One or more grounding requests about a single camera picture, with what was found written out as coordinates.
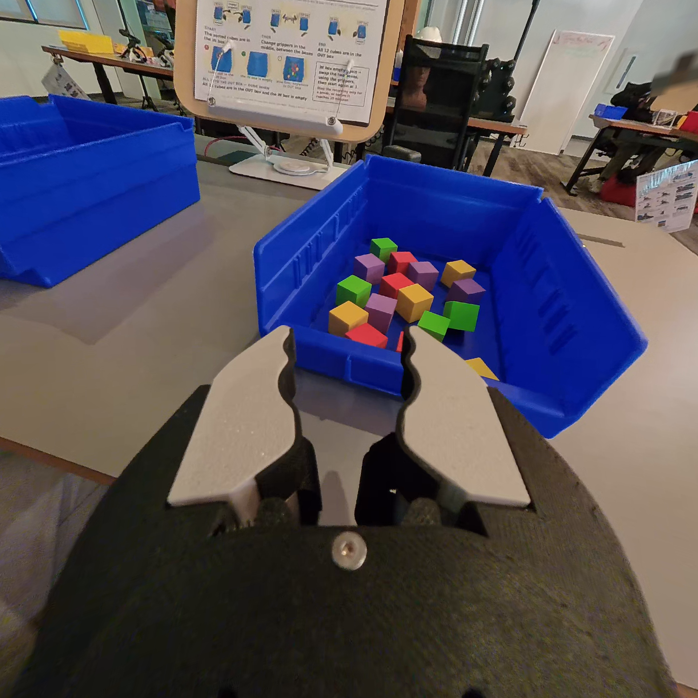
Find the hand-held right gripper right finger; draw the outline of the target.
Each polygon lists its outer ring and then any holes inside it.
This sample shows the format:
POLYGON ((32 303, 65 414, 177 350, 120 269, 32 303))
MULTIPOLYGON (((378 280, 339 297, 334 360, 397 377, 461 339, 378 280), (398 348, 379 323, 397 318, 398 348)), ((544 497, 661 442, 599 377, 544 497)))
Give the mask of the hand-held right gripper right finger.
POLYGON ((524 509, 530 495, 488 386, 423 328, 406 329, 397 441, 436 481, 446 510, 467 502, 524 509))

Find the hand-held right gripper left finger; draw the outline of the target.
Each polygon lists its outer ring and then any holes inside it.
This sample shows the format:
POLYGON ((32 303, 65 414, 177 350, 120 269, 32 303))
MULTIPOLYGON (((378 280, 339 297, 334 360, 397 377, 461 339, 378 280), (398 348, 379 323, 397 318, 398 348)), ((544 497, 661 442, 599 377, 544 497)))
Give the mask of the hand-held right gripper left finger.
POLYGON ((167 497, 173 507, 224 502, 255 519, 259 476, 300 438, 293 405, 294 337, 287 325, 231 360, 214 378, 167 497))

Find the blue plastic bin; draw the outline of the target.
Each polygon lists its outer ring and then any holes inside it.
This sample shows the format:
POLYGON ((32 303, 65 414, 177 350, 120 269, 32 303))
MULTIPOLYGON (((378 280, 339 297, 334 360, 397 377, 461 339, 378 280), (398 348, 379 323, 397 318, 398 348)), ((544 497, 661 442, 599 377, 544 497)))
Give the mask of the blue plastic bin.
POLYGON ((193 119, 1 99, 1 278, 51 288, 200 199, 193 119))
POLYGON ((441 274, 462 259, 485 292, 473 333, 447 333, 463 360, 546 438, 575 423, 645 351, 648 341, 595 260, 542 189, 372 155, 259 240, 253 259, 265 336, 294 330, 297 365, 400 396, 403 367, 392 321, 386 348, 328 333, 336 286, 370 241, 441 274))

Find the grey desk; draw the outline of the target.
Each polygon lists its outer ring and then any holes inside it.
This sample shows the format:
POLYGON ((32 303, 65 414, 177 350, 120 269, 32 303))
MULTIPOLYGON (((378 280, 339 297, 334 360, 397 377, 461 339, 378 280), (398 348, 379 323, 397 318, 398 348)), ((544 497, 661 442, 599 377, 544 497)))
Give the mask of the grey desk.
MULTIPOLYGON (((57 287, 1 282, 1 449, 108 482, 256 340, 254 244, 313 194, 197 171, 198 203, 57 287)), ((621 539, 672 674, 697 687, 697 240, 561 212, 649 347, 552 444, 621 539)))

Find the background wooden desk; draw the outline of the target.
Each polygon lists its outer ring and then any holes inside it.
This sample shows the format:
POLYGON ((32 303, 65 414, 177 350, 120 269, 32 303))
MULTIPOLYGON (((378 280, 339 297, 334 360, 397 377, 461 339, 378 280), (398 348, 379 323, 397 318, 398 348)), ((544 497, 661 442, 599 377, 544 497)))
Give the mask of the background wooden desk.
POLYGON ((632 182, 640 175, 654 169, 668 149, 683 152, 690 159, 697 157, 697 135, 676 127, 661 127, 651 123, 628 119, 608 119, 590 115, 599 128, 589 147, 582 156, 565 191, 577 196, 577 182, 581 177, 598 176, 596 190, 601 190, 608 179, 621 173, 626 164, 634 159, 629 173, 624 175, 626 182, 632 182), (594 151, 606 154, 610 161, 601 168, 587 168, 594 151))
POLYGON ((114 55, 92 55, 84 52, 72 51, 66 48, 59 48, 57 46, 42 45, 41 50, 50 55, 53 62, 56 64, 60 64, 63 59, 71 59, 81 64, 91 64, 105 103, 112 105, 117 104, 117 98, 105 72, 106 66, 118 68, 129 75, 138 76, 143 91, 142 109, 151 109, 154 112, 158 112, 158 109, 147 91, 144 78, 150 77, 171 83, 173 82, 174 78, 173 70, 171 68, 162 67, 161 65, 154 65, 148 61, 139 63, 129 59, 115 57, 114 55))

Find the white stand base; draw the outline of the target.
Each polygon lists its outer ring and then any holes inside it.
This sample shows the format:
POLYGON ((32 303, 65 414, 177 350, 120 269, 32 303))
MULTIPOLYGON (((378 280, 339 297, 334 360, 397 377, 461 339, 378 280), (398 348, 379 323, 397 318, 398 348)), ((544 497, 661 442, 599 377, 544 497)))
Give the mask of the white stand base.
POLYGON ((319 140, 324 160, 316 161, 305 156, 275 154, 252 128, 237 128, 257 154, 230 166, 232 174, 321 191, 349 169, 347 165, 334 161, 333 150, 326 139, 319 140))

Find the red bag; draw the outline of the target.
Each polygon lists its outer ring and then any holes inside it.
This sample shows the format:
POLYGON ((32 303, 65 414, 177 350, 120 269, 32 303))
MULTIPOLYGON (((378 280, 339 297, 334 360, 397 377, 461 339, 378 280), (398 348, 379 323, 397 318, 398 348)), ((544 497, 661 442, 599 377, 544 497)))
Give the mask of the red bag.
POLYGON ((636 191, 637 176, 629 170, 622 170, 602 184, 598 196, 605 202, 634 208, 636 191))

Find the black office chair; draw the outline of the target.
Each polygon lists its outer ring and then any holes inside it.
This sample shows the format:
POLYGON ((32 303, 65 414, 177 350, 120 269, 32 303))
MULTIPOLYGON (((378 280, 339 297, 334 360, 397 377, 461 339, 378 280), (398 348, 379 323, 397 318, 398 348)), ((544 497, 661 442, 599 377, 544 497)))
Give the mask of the black office chair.
POLYGON ((468 122, 486 76, 487 44, 471 47, 406 37, 401 72, 410 66, 431 68, 424 88, 427 107, 414 112, 401 106, 401 73, 382 148, 396 144, 422 154, 421 164, 460 170, 468 122))

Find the printed floor sign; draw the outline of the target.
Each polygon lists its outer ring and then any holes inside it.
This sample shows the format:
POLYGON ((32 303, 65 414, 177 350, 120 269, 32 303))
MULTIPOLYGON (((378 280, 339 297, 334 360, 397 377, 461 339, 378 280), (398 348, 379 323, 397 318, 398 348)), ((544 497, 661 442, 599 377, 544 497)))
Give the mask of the printed floor sign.
POLYGON ((668 233, 687 230, 697 206, 697 160, 639 176, 634 220, 668 233))

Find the brown mannequin head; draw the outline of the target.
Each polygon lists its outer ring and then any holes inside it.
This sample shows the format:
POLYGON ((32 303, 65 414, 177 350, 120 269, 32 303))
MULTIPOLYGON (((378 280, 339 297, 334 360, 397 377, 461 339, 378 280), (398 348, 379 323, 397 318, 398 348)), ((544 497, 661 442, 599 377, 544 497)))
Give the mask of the brown mannequin head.
POLYGON ((410 66, 401 72, 403 87, 401 88, 401 106, 414 112, 424 112, 428 105, 428 98, 424 88, 429 79, 430 67, 410 66))

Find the white board panel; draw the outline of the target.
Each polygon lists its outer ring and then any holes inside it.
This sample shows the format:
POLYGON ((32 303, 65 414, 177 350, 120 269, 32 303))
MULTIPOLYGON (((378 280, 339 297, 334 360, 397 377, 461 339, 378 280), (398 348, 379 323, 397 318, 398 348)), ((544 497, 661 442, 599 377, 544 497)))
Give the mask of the white board panel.
POLYGON ((598 33, 554 31, 520 116, 527 132, 513 147, 555 156, 564 151, 614 40, 598 33))

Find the printed instruction sheet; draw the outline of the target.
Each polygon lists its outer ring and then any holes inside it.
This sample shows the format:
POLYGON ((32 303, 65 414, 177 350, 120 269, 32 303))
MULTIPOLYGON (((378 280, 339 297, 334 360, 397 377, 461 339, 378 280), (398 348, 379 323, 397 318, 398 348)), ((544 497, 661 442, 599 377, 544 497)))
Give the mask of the printed instruction sheet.
POLYGON ((198 1, 194 98, 367 125, 388 1, 198 1))

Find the yellow tray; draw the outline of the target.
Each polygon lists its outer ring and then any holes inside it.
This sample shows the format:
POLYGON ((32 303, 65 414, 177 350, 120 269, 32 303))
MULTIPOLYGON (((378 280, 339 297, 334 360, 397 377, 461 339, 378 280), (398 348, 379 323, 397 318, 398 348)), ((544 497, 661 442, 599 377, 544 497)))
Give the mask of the yellow tray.
POLYGON ((114 42, 109 36, 86 31, 59 29, 58 36, 64 47, 72 52, 88 55, 114 54, 114 42))

